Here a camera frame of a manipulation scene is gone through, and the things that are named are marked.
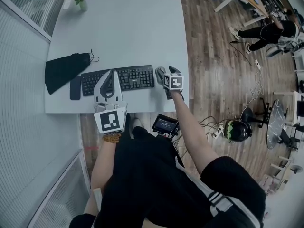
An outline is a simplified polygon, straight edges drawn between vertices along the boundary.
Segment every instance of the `black phone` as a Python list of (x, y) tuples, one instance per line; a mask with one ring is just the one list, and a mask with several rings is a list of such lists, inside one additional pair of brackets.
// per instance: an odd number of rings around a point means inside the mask
[(81, 93), (81, 76), (76, 76), (70, 83), (70, 99), (80, 100)]

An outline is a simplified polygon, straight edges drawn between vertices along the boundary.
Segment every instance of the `flower vase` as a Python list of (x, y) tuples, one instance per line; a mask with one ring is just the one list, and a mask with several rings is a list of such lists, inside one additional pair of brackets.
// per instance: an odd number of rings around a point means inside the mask
[(86, 12), (87, 11), (87, 2), (86, 0), (82, 0), (81, 2), (79, 2), (79, 6), (81, 11)]

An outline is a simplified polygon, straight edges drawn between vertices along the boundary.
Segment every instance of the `white shoe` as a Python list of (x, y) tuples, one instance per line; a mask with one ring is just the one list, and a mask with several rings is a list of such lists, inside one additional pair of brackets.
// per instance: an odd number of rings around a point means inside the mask
[(245, 43), (245, 46), (246, 46), (246, 53), (247, 53), (247, 54), (250, 54), (250, 52), (251, 52), (250, 49), (249, 49), (250, 44), (249, 44), (248, 42), (246, 42), (246, 43)]
[(141, 120), (134, 118), (132, 122), (132, 128), (134, 129), (134, 127), (143, 127)]
[(241, 38), (240, 36), (238, 36), (238, 30), (237, 30), (237, 29), (232, 28), (232, 27), (229, 27), (229, 30), (230, 30), (231, 34), (232, 34), (237, 40), (239, 40), (239, 39)]

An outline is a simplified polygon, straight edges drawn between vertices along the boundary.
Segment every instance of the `camera screen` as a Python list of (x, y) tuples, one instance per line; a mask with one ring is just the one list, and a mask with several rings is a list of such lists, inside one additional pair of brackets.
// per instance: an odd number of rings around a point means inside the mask
[(158, 119), (158, 121), (155, 124), (155, 127), (164, 129), (167, 131), (172, 131), (175, 126), (175, 123), (170, 123), (168, 121), (165, 121), (163, 119)]

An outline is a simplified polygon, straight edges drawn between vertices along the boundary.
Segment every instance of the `person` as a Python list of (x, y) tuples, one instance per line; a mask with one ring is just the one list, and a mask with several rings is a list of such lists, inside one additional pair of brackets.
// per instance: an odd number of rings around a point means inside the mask
[[(248, 172), (227, 156), (219, 157), (204, 130), (178, 91), (170, 91), (185, 146), (200, 174), (214, 191), (239, 199), (262, 223), (266, 194)], [(126, 126), (130, 124), (127, 117)], [(133, 121), (134, 139), (104, 136), (92, 171), (91, 189), (101, 189), (98, 212), (93, 192), (84, 214), (70, 228), (101, 227), (203, 227), (213, 217), (210, 202), (185, 172), (171, 141), (148, 133)]]
[(304, 22), (302, 16), (292, 16), (292, 21), (279, 21), (278, 18), (272, 14), (270, 17), (274, 22), (263, 27), (255, 27), (244, 31), (229, 27), (231, 34), (237, 40), (240, 40), (240, 38), (260, 39), (258, 42), (252, 45), (250, 45), (248, 42), (245, 43), (247, 54), (250, 54), (252, 51), (262, 49), (268, 44), (277, 44), (281, 36), (286, 38), (295, 38), (296, 32), (300, 30), (301, 24)]

